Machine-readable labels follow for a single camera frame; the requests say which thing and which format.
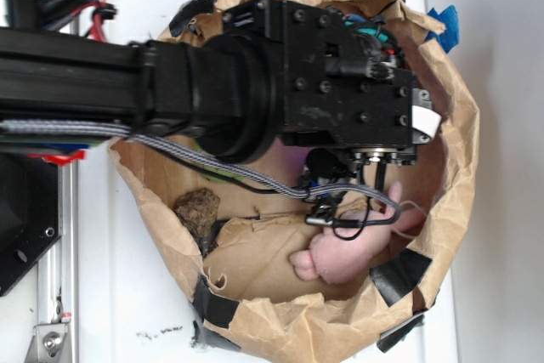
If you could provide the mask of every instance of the silver metal bracket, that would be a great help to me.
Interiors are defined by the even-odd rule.
[[[70,327],[67,323],[34,326],[25,363],[60,363],[71,361]]]

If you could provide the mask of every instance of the pink plush pig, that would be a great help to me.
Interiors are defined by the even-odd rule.
[[[402,185],[395,182],[388,195],[398,202],[401,194]],[[371,210],[368,219],[384,220],[393,215],[394,209],[387,207],[385,213]],[[342,218],[350,220],[362,220],[364,217],[365,212],[346,212],[342,215]],[[341,240],[334,235],[332,228],[326,227],[312,239],[309,250],[295,252],[289,260],[302,280],[312,281],[321,277],[327,284],[343,284],[353,280],[368,267],[372,258],[389,244],[392,232],[402,234],[418,226],[424,219],[420,210],[412,208],[402,212],[394,224],[365,227],[359,237],[352,241]],[[339,235],[346,237],[356,232],[353,229],[337,229]]]

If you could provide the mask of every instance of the rock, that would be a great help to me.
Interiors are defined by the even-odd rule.
[[[201,189],[179,197],[173,210],[193,235],[205,237],[218,217],[219,203],[211,190]]]

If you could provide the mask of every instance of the black tape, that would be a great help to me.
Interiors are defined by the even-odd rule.
[[[237,344],[232,343],[226,337],[219,335],[214,331],[204,327],[204,322],[202,318],[197,314],[196,309],[193,308],[195,313],[195,320],[193,320],[193,327],[195,328],[195,336],[193,340],[196,343],[205,344],[207,346],[213,346],[214,348],[221,348],[225,350],[230,350],[233,352],[239,352],[241,347]]]
[[[168,25],[172,37],[177,37],[197,14],[212,14],[216,0],[190,0],[184,4]]]
[[[388,352],[395,344],[410,333],[414,327],[423,325],[423,318],[422,313],[414,315],[402,325],[397,326],[397,328],[387,332],[387,334],[383,334],[382,338],[376,343],[377,348],[383,353]]]
[[[392,306],[409,293],[414,292],[432,262],[431,258],[405,249],[397,258],[372,268],[369,275],[383,300],[388,306]],[[417,292],[420,301],[422,301],[421,293]],[[382,338],[377,342],[377,347],[383,353],[389,351],[414,327],[423,324],[423,312],[424,310],[417,311],[403,324],[383,333]]]
[[[240,302],[212,293],[207,285],[206,278],[202,275],[196,284],[193,297],[194,300],[191,305],[195,314],[195,340],[198,343],[221,349],[240,351],[240,346],[204,327],[204,320],[207,320],[215,326],[227,329]]]
[[[191,233],[196,241],[196,245],[201,250],[202,257],[205,258],[216,246],[215,239],[217,238],[219,231],[227,224],[229,220],[218,220],[212,224],[210,234],[205,237],[198,237]]]
[[[193,306],[198,315],[215,326],[227,329],[240,302],[214,294],[201,275],[193,295]]]
[[[432,262],[431,258],[405,249],[397,258],[371,268],[369,275],[385,303],[392,306],[416,288]]]

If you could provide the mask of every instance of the brown paper bag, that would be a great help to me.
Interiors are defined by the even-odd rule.
[[[201,45],[219,34],[221,11],[244,1],[218,0],[215,14],[197,16],[196,34],[185,31],[172,38],[166,29],[161,40]],[[416,166],[388,172],[388,179],[403,182],[403,200],[430,209],[414,241],[395,237],[373,260],[371,267],[376,268],[371,276],[361,274],[343,286],[304,282],[297,278],[287,258],[306,248],[319,232],[303,222],[307,204],[283,196],[259,196],[207,180],[138,144],[117,142],[110,152],[134,193],[165,264],[204,315],[203,330],[220,334],[245,353],[274,362],[339,362],[434,304],[472,209],[479,111],[442,48],[435,41],[424,43],[428,31],[445,29],[436,20],[409,9],[402,0],[293,1],[320,7],[334,4],[366,17],[384,14],[388,29],[405,50],[408,64],[443,116],[439,136],[420,148]],[[185,138],[174,139],[191,144]],[[278,141],[250,167],[295,184],[305,153],[303,148],[286,148]],[[202,187],[221,198],[218,217],[231,219],[219,234],[218,247],[205,259],[172,211],[179,196]],[[361,199],[356,198],[347,204],[360,205]],[[384,265],[395,269],[409,264],[405,256],[395,258],[407,244],[409,254],[428,262],[422,269],[424,274],[419,275],[421,280],[416,280],[404,296],[391,301],[380,293],[378,272]],[[392,258],[392,264],[386,263]],[[218,312],[213,311],[210,297],[213,303],[223,305]],[[218,317],[229,308],[228,318]]]

